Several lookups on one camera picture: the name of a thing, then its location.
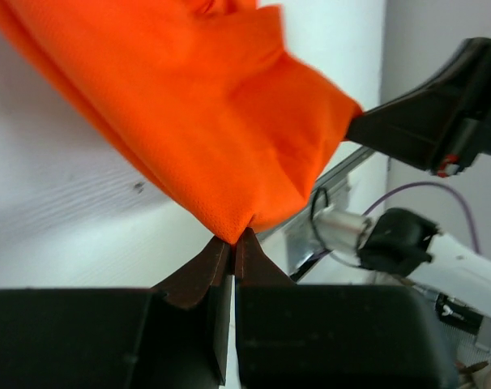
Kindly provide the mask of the orange t shirt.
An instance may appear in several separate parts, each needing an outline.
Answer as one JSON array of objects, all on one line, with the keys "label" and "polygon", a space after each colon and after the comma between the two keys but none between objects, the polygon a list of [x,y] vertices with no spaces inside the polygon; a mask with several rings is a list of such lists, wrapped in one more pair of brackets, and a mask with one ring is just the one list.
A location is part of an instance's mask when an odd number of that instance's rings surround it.
[{"label": "orange t shirt", "polygon": [[0,32],[149,181],[228,243],[308,202],[361,107],[254,1],[0,1]]}]

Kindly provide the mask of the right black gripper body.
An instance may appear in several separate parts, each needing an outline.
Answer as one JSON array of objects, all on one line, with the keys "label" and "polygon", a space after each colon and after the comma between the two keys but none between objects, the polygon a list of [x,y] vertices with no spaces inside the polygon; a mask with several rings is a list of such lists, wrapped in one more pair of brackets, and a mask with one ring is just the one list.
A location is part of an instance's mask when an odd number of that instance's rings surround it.
[{"label": "right black gripper body", "polygon": [[431,173],[454,176],[473,165],[479,155],[491,156],[491,38],[463,41],[438,75],[438,84],[453,88],[456,100]]}]

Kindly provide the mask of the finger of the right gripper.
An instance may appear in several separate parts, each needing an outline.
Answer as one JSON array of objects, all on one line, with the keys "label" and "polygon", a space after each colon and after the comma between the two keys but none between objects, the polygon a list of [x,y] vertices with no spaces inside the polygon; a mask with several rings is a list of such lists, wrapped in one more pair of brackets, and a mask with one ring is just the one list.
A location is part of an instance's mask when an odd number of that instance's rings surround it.
[{"label": "finger of the right gripper", "polygon": [[456,109],[464,74],[446,73],[352,120],[346,138],[422,170],[460,160]]}]

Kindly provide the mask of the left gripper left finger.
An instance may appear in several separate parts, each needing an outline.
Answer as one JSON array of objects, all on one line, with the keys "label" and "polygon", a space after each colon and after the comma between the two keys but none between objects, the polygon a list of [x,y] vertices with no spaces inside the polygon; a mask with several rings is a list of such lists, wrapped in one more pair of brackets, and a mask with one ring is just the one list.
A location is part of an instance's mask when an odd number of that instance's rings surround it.
[{"label": "left gripper left finger", "polygon": [[231,247],[146,289],[0,289],[0,388],[217,388]]}]

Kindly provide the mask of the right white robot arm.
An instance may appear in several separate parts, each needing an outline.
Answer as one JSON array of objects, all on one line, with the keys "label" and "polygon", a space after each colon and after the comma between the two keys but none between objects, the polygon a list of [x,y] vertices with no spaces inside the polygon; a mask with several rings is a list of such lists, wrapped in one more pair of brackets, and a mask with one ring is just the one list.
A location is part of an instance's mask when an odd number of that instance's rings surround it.
[{"label": "right white robot arm", "polygon": [[[452,177],[491,156],[491,38],[466,39],[432,78],[352,121],[349,140],[435,177]],[[362,264],[452,297],[479,316],[491,346],[491,261],[410,211],[392,208],[359,249]]]}]

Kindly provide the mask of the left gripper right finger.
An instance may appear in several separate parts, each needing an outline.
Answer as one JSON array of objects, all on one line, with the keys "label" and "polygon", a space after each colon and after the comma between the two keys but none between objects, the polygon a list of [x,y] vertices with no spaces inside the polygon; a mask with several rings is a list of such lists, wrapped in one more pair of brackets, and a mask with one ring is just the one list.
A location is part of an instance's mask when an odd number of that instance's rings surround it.
[{"label": "left gripper right finger", "polygon": [[455,388],[433,309],[404,286],[295,284],[247,229],[235,253],[245,388]]}]

